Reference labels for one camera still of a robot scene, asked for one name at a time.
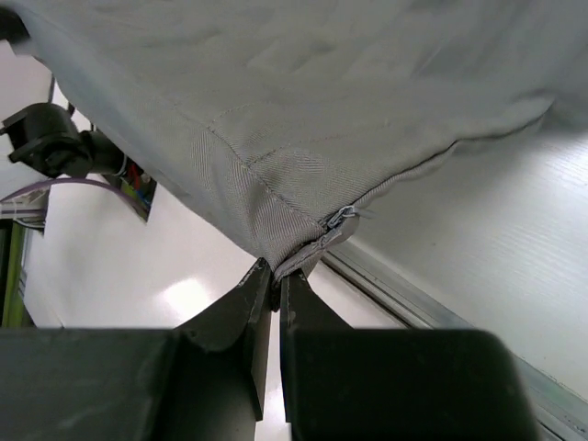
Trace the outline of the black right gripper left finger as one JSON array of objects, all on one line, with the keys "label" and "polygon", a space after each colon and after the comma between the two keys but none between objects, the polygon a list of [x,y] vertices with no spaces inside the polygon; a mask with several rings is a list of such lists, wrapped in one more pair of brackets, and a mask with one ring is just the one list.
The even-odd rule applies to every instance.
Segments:
[{"label": "black right gripper left finger", "polygon": [[4,440],[251,440],[263,417],[271,270],[175,329],[1,333]]}]

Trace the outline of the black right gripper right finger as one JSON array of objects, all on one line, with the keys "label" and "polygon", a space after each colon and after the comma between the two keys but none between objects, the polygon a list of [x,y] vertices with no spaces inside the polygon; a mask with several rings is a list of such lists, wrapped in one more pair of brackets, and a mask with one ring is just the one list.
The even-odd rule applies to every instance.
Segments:
[{"label": "black right gripper right finger", "polygon": [[280,366],[296,440],[537,440],[515,362],[478,330],[363,329],[301,273],[281,282]]}]

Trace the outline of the grey pleated skirt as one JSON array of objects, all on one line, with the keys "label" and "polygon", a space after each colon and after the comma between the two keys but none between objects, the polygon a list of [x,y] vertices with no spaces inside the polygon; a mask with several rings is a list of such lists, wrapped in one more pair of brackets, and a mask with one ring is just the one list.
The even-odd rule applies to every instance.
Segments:
[{"label": "grey pleated skirt", "polygon": [[276,277],[460,147],[587,126],[584,1],[8,1],[123,152]]}]

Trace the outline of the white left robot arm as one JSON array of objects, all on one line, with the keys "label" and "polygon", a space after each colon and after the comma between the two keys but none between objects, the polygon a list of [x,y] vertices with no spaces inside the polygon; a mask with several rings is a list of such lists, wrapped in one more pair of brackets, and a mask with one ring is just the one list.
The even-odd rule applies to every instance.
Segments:
[{"label": "white left robot arm", "polygon": [[90,174],[122,175],[127,156],[99,130],[75,126],[69,112],[52,103],[25,107],[2,121],[10,140],[11,163],[22,163],[49,178]]}]

